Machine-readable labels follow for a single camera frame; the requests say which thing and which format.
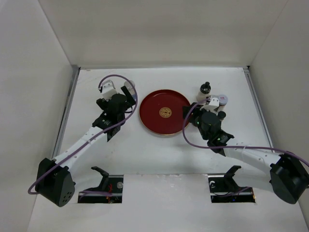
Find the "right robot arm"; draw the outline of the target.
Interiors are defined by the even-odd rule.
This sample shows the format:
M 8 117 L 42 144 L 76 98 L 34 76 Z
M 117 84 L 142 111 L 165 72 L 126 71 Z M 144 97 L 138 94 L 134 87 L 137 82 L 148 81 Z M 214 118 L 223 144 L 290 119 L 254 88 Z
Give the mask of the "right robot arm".
M 246 188 L 264 189 L 286 203 L 296 204 L 308 189 L 309 174 L 305 167 L 309 163 L 303 158 L 278 148 L 232 144 L 234 136 L 222 130 L 219 115 L 203 109 L 198 102 L 183 106 L 182 111 L 183 124 L 191 123 L 197 127 L 202 139 L 207 141 L 205 149 L 240 160 L 266 175 L 262 180 L 240 178 L 235 175 L 240 167 L 233 166 L 225 173 L 224 186 L 227 190 L 235 191 L 243 183 Z

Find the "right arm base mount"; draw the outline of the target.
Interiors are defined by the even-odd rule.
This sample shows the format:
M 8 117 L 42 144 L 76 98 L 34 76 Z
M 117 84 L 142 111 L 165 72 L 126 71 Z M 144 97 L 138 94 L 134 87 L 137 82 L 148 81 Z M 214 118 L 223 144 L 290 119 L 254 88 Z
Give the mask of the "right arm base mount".
M 240 187 L 233 179 L 240 166 L 232 166 L 226 173 L 208 175 L 212 203 L 255 203 L 253 188 Z

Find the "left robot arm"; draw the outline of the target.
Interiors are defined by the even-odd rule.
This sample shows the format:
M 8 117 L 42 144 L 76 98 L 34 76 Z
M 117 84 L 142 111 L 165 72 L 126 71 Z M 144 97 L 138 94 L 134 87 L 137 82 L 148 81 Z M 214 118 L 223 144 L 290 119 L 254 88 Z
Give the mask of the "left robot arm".
M 137 108 L 137 92 L 132 81 L 126 81 L 118 93 L 111 81 L 98 87 L 102 98 L 97 105 L 102 110 L 89 130 L 69 149 L 54 159 L 44 158 L 38 167 L 37 179 L 30 187 L 58 207 L 65 206 L 75 193 L 73 173 L 86 151 L 96 142 L 109 142 Z

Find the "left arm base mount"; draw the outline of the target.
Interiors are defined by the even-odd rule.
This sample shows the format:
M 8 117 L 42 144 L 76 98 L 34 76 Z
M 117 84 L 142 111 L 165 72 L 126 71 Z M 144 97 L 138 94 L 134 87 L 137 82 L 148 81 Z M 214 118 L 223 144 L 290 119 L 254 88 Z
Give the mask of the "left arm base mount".
M 97 166 L 91 169 L 100 173 L 101 181 L 97 186 L 79 192 L 77 203 L 122 203 L 124 176 L 110 175 Z

